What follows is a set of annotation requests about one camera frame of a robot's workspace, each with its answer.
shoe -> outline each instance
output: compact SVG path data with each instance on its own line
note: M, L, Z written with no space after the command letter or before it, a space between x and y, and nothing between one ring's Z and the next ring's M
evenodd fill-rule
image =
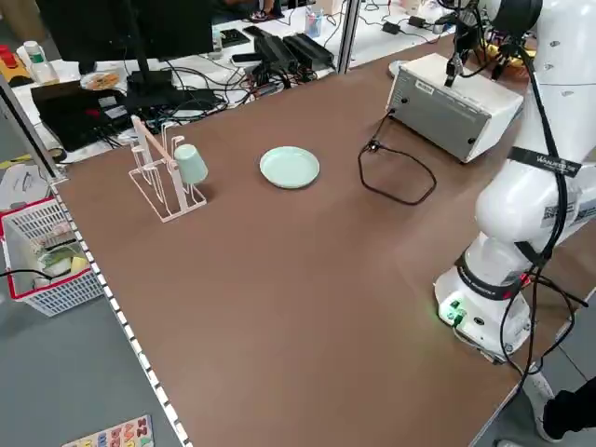
M500 440L497 442L494 447L523 447L521 444L517 442L513 442L512 440Z
M523 392L532 404L536 431L538 432L538 435L540 435L540 438L546 442L561 442L561 440L555 440L551 438L544 430L544 407L549 400L555 399L555 394L552 392L552 388L550 387L549 382L547 381L544 374L539 372L529 375L523 384Z

water bottle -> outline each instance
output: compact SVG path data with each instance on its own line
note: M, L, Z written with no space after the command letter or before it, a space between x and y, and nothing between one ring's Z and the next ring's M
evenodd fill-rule
M47 86L59 82L58 75L52 64L46 61L44 52L37 42L29 40L23 44L31 61L31 75L37 84Z

white desk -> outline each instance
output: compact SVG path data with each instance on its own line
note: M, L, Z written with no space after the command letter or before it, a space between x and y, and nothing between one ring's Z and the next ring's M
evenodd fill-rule
M359 20L359 25L356 34L355 45L352 51L352 67L361 65L362 63L366 63L369 61L373 61L384 56L387 56L392 53L396 53L398 51L402 51L408 47L414 47L416 45L424 44L426 41L422 37L414 36L414 35L406 35L406 34L388 34L381 30L381 25L374 24L374 22L380 23L382 18L388 14L387 6L380 6L378 10L366 10L365 5L362 5L360 16L365 19L366 21L373 23L371 25L367 25L364 20ZM391 15L386 17L387 21L391 21L393 23L397 23L400 20L407 19L408 16L404 14L403 8L398 5L392 5L390 8ZM294 10L285 11L286 18L282 20L272 20L265 23L257 24L261 29L267 31L268 33L279 35L280 37L286 35L292 35L296 33L302 33L305 30L305 13L306 7L298 7ZM428 9L428 10L421 10L420 16L427 18L428 21L434 21L441 15L443 15L443 11L441 8L435 9ZM329 39L329 42L326 45L326 48L331 51L336 57L339 52L339 46L342 38L343 26L344 26L344 16L342 14L342 18L340 21L340 15L336 14L334 16L335 21L338 23L338 27L340 28L337 32L333 35L331 39L329 37L333 34L336 30L336 26L333 26L328 20L323 20L321 36L316 38L315 40L319 42L321 45L324 45L325 42ZM236 20L227 23L222 23L216 25L215 28L218 30L226 30L236 28L242 30L247 26L250 26L251 23L245 20ZM437 36L434 35L430 31L421 30L418 28L411 27L407 25L405 22L401 24L402 29L407 33L412 34L419 34L425 37L428 40L436 39ZM234 73L237 69L232 63L230 62L230 58L234 54L240 53L250 53L254 51L253 43L250 42L244 45L238 45L235 47L225 48L223 50L223 56L217 61L211 61L207 57L204 56L190 56L186 58L180 58L177 60L173 60L170 63L174 67L188 67L199 72L208 75L210 78L217 82L226 82L230 79L230 76ZM80 79L80 75L78 72L78 63L77 62L67 62L67 61L54 61L52 62L54 68L56 69L60 81L61 82L69 82L75 81ZM150 60L149 61L150 69L152 70L160 70L162 68L168 68L168 65L165 62L158 62L157 60ZM138 70L138 64L136 61L126 61L126 69L130 72ZM120 73L120 78L122 81L118 84L117 88L126 90L126 74L127 71L125 70L125 64L123 61L110 61L110 62L98 62L98 71L106 71L106 70L117 70ZM318 73L319 77L324 75L328 75L331 73L331 70L327 70L321 73ZM182 81L186 86L192 86L195 88L205 88L209 87L206 85L205 80L197 75L194 74L184 74L179 73ZM174 75L173 82L176 86L180 85L180 81L178 76ZM18 87L14 88L15 95L19 100L21 106L25 110L27 116L35 125L35 129L39 133L42 141L47 147L57 146L58 143L54 139L54 137L47 131L47 129L41 123L39 118L39 114L37 109L34 105L32 96L31 96L31 88L36 87L36 84L32 84L29 86ZM230 107L233 106L233 102L239 101L244 96L243 92L239 91L231 91L228 93L228 97L230 99ZM126 143L126 139L120 139L122 143ZM83 160L85 158L89 158L90 156L95 156L104 152L111 150L112 148L105 142L96 142L84 148L81 148L77 151L69 153L66 162L73 163L76 161Z

floor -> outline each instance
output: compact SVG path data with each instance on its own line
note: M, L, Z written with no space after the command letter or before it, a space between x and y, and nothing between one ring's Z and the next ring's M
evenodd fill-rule
M0 21L0 44L19 42ZM49 59L58 58L51 41ZM19 141L0 116L0 159L22 155ZM0 271L4 270L0 259ZM7 286L0 280L0 301ZM555 391L576 389L596 376L591 343L596 308L580 311L574 333L545 362L545 375ZM0 433L3 445L54 445L149 413L156 446L179 446L136 355L107 300L55 318L45 318L27 305L0 303ZM535 434L532 410L522 395L510 402L476 440L491 447L508 439L522 447L549 444ZM596 430L571 434L563 447L596 445Z

plate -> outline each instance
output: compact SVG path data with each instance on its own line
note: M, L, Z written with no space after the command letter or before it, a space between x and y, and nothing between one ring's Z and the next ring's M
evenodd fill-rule
M311 184L319 172L318 160L300 147L282 146L261 157L261 173L279 188L297 189Z

